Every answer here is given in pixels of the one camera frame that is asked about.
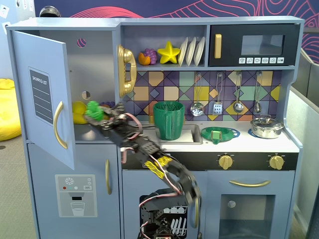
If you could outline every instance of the cup icon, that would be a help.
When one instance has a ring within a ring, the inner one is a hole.
[[[85,206],[85,203],[81,203],[81,202],[71,203],[73,216],[75,217],[84,216],[84,206]]]

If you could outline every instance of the colorful tile backsplash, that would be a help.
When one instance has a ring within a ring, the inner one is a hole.
[[[239,120],[250,121],[256,116],[271,115],[276,117],[277,104],[280,93],[281,71],[263,71],[262,87],[259,100],[262,111],[254,112],[256,71],[242,72],[242,87],[239,100],[244,104],[244,110],[238,114],[234,112],[236,101],[236,71],[223,71],[223,89],[220,101],[223,103],[223,114],[213,115],[213,105],[217,101],[221,81],[218,80],[216,89],[215,71],[149,71],[138,72],[134,90],[124,97],[126,110],[137,116],[139,120],[148,121],[148,115],[153,114],[153,106],[159,101],[179,101],[185,105],[185,118],[188,121],[221,121]],[[191,105],[197,100],[204,104],[204,114],[194,117],[190,112]]]

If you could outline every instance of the black microwave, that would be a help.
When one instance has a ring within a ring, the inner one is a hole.
[[[295,65],[299,30],[299,24],[212,25],[208,65]]]

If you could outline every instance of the oven window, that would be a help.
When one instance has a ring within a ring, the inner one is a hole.
[[[219,239],[269,239],[275,195],[222,195]]]
[[[281,55],[283,35],[245,35],[241,47],[242,55]]]

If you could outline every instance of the silver pot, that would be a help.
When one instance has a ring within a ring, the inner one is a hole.
[[[253,119],[250,124],[252,133],[261,138],[278,138],[284,127],[283,123],[268,117]]]

